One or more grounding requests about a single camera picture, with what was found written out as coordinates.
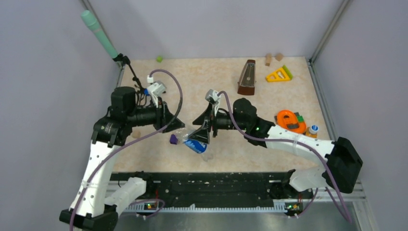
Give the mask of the clear crushed plastic bottle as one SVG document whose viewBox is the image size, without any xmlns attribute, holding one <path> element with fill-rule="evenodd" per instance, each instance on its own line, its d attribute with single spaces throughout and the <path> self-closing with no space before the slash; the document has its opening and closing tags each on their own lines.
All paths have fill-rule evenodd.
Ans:
<svg viewBox="0 0 408 231">
<path fill-rule="evenodd" d="M 185 128 L 177 129 L 174 132 L 174 134 L 181 143 L 185 144 L 187 147 L 192 149 L 194 152 L 198 154 L 202 154 L 207 150 L 207 144 L 188 138 L 188 136 L 193 132 L 194 132 L 194 128 L 185 127 Z"/>
</svg>

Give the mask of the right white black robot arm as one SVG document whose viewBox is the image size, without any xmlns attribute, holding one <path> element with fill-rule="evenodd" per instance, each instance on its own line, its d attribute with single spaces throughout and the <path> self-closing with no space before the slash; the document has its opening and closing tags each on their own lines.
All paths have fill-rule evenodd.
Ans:
<svg viewBox="0 0 408 231">
<path fill-rule="evenodd" d="M 316 163 L 316 167 L 288 172 L 287 182 L 282 185 L 282 192 L 288 198 L 295 198 L 306 189 L 322 187 L 350 194 L 363 165 L 349 139 L 321 140 L 292 132 L 260 118 L 246 98 L 236 100 L 228 113 L 215 113 L 215 106 L 209 103 L 193 124 L 199 128 L 188 135 L 191 140 L 209 144 L 210 137 L 216 137 L 218 130 L 240 128 L 254 146 L 290 152 Z"/>
</svg>

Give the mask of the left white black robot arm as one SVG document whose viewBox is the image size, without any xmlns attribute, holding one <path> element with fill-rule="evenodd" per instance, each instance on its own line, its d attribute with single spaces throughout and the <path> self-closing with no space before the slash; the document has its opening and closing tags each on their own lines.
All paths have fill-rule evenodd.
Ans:
<svg viewBox="0 0 408 231">
<path fill-rule="evenodd" d="M 93 127 L 90 155 L 78 193 L 60 221 L 69 230 L 112 231 L 122 212 L 135 199 L 148 199 L 154 193 L 153 184 L 141 177 L 131 177 L 112 195 L 107 196 L 111 174 L 121 150 L 128 147 L 127 137 L 134 127 L 152 125 L 155 133 L 182 128 L 184 124 L 172 114 L 162 100 L 164 84 L 156 82 L 147 88 L 151 97 L 148 106 L 139 106 L 133 87 L 118 87 L 111 94 L 107 113 Z"/>
</svg>

